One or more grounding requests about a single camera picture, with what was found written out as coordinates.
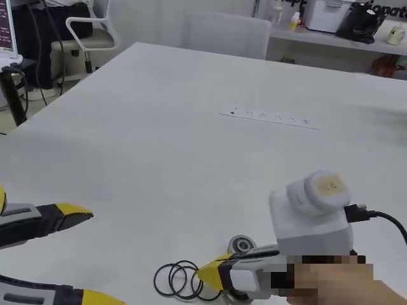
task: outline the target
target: chair leg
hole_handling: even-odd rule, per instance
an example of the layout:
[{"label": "chair leg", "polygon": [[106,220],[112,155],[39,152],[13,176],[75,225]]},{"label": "chair leg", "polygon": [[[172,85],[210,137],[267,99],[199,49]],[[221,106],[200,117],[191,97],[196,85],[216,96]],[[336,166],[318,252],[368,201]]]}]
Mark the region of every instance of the chair leg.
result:
[{"label": "chair leg", "polygon": [[92,73],[92,62],[90,61],[90,54],[88,51],[85,51],[85,68],[86,68],[86,73]]}]

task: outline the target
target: white box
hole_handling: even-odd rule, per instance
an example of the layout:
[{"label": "white box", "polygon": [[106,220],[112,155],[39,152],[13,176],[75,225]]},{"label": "white box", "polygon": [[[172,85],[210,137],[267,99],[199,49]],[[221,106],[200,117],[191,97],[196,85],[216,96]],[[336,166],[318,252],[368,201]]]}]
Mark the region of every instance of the white box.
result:
[{"label": "white box", "polygon": [[310,30],[335,33],[355,0],[308,0],[305,26]]}]

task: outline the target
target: black rubber ring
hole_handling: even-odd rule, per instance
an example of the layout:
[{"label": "black rubber ring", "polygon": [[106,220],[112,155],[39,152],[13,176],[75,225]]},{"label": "black rubber ring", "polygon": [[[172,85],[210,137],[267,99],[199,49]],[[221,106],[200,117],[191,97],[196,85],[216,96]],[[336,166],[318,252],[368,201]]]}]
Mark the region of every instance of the black rubber ring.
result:
[{"label": "black rubber ring", "polygon": [[213,298],[211,298],[211,299],[206,299],[206,298],[200,296],[202,290],[204,289],[204,283],[203,283],[203,281],[199,280],[199,284],[198,284],[198,289],[197,289],[197,291],[195,291],[195,289],[193,288],[193,279],[194,279],[195,276],[197,275],[197,271],[198,271],[198,270],[196,270],[195,273],[194,273],[194,274],[192,275],[192,277],[191,277],[191,290],[192,290],[192,292],[193,292],[194,294],[197,293],[197,298],[200,299],[201,301],[205,301],[205,302],[212,302],[212,301],[215,301],[218,297],[221,296],[222,290],[219,291],[219,293],[218,293],[216,296],[214,296]]},{"label": "black rubber ring", "polygon": [[[161,271],[162,269],[169,268],[169,267],[171,267],[171,270],[173,270],[174,267],[178,267],[177,271],[179,271],[180,269],[182,269],[182,270],[184,271],[185,281],[184,281],[184,285],[181,287],[180,290],[178,290],[177,292],[174,291],[174,292],[172,292],[172,293],[166,294],[165,292],[162,292],[160,289],[158,289],[157,283],[156,283],[156,279],[157,279],[158,273],[160,273],[160,271]],[[157,271],[155,272],[155,274],[154,274],[154,279],[153,279],[154,289],[155,289],[155,291],[157,291],[157,293],[158,293],[159,295],[161,295],[161,296],[163,296],[163,297],[173,297],[173,296],[175,296],[176,294],[180,293],[181,291],[184,290],[184,288],[185,288],[185,286],[186,286],[186,283],[187,283],[186,271],[183,269],[183,267],[177,266],[177,265],[175,265],[175,264],[165,264],[164,266],[161,266],[160,268],[158,268],[158,270],[157,270]]]},{"label": "black rubber ring", "polygon": [[[182,264],[182,263],[187,263],[187,264],[192,265],[194,267],[193,270],[198,270],[199,269],[197,265],[195,265],[193,262],[187,261],[187,260],[181,260],[181,261],[176,262],[175,264],[172,264],[173,266],[171,267],[170,273],[168,274],[168,285],[169,285],[169,287],[170,287],[170,289],[171,289],[171,291],[173,293],[172,297],[177,296],[180,299],[181,299],[180,292],[182,292],[184,290],[184,288],[185,288],[185,286],[186,286],[186,284],[188,282],[188,275],[186,274],[186,271],[184,270],[184,268],[187,267],[187,266],[185,266],[185,267],[181,266],[180,264]],[[178,267],[178,269],[174,273],[172,273],[175,267]],[[172,282],[174,280],[174,275],[173,274],[178,272],[180,269],[182,269],[184,271],[185,280],[184,280],[184,284],[181,287],[181,289],[176,291],[175,288],[174,288],[174,285],[172,284]]]},{"label": "black rubber ring", "polygon": [[[180,268],[180,269],[175,270],[174,273],[172,273],[172,275],[171,275],[171,282],[169,283],[171,291],[175,292],[174,286],[172,284],[172,282],[174,281],[175,275],[180,270],[183,270],[185,272],[185,269],[191,269],[191,270],[197,271],[197,269],[195,269],[194,267],[191,267],[191,266],[182,266],[182,269]],[[190,295],[181,295],[180,293],[176,293],[175,296],[180,298],[181,300],[188,301],[188,300],[192,300],[192,299],[196,298],[198,296],[198,294],[196,292],[193,292]]]}]

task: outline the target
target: computer screen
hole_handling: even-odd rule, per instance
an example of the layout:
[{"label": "computer screen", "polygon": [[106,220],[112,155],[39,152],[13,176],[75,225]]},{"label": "computer screen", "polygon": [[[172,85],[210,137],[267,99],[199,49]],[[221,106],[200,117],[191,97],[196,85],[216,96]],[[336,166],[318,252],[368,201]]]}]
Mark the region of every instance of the computer screen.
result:
[{"label": "computer screen", "polygon": [[13,50],[6,0],[0,0],[0,48]]}]

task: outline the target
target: metal bearing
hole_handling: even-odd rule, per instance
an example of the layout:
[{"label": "metal bearing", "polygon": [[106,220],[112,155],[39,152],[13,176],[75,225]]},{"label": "metal bearing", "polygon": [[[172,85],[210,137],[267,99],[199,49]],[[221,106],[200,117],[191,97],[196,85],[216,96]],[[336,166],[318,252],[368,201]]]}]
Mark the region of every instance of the metal bearing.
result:
[{"label": "metal bearing", "polygon": [[228,247],[228,253],[242,253],[256,248],[256,243],[246,235],[236,235],[231,238]]}]

